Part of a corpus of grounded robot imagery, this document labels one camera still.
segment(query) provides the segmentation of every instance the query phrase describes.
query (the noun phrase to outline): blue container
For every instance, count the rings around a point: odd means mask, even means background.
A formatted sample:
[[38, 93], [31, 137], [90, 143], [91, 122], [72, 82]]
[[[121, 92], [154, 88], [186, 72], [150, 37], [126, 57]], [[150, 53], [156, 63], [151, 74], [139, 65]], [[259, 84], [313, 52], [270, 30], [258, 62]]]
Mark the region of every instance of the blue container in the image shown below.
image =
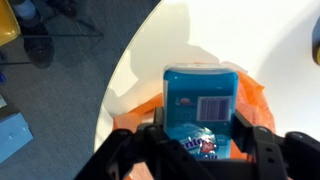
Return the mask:
[[230, 157], [230, 134], [234, 117], [238, 76], [220, 64], [174, 64], [164, 73], [164, 130], [170, 138], [198, 138], [192, 124], [215, 135], [218, 159]]

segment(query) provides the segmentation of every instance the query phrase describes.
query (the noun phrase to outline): table top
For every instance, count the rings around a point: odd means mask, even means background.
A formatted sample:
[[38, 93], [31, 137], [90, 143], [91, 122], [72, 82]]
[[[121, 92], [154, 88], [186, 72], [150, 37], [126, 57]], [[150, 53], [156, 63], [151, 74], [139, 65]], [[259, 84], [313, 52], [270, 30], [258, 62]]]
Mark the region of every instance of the table top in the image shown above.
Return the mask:
[[162, 0], [123, 53], [103, 99], [95, 150], [112, 130], [112, 116], [162, 91], [163, 69], [184, 62], [232, 62], [265, 86], [276, 132], [320, 140], [318, 0]]

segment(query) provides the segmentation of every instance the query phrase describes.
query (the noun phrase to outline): orange plastic bag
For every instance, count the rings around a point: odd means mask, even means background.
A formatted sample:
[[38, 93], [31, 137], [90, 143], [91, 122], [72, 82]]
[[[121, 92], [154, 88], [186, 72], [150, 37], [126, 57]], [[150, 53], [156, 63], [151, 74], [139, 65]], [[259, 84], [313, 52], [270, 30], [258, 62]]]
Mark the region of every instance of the orange plastic bag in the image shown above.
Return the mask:
[[[237, 72], [239, 77], [236, 109], [252, 124], [265, 126], [275, 133], [274, 118], [268, 103], [264, 97], [264, 87], [250, 78], [248, 75]], [[136, 107], [127, 114], [114, 117], [114, 128], [126, 128], [135, 132], [138, 125], [153, 117], [153, 110], [157, 106], [162, 106], [162, 94], [158, 94], [146, 103]], [[231, 158], [248, 159], [248, 155], [241, 153], [237, 146], [231, 144]], [[138, 164], [130, 173], [126, 180], [152, 179], [146, 165]]]

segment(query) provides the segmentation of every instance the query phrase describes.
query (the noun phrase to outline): gray carpet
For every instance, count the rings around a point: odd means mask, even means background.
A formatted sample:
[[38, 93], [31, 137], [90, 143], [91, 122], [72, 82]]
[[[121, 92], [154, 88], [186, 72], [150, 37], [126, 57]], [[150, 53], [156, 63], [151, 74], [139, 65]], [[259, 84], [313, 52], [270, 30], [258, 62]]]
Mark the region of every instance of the gray carpet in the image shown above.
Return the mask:
[[[35, 1], [40, 12], [51, 10]], [[0, 179], [73, 179], [93, 154], [100, 105], [114, 68], [131, 38], [154, 7], [150, 0], [78, 1], [80, 17], [103, 38], [54, 38], [55, 60], [48, 69], [6, 66], [0, 94], [23, 114], [34, 139], [0, 164]], [[78, 33], [60, 17], [50, 33]], [[0, 49], [10, 62], [27, 61], [23, 40]]]

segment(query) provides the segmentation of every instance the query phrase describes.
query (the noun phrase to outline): barcode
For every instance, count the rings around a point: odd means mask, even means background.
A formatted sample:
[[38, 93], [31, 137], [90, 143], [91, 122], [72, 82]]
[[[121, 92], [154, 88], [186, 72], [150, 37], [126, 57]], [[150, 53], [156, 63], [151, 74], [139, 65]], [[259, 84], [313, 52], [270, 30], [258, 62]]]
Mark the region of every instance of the barcode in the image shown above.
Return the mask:
[[227, 121], [230, 117], [231, 97], [199, 97], [197, 121]]

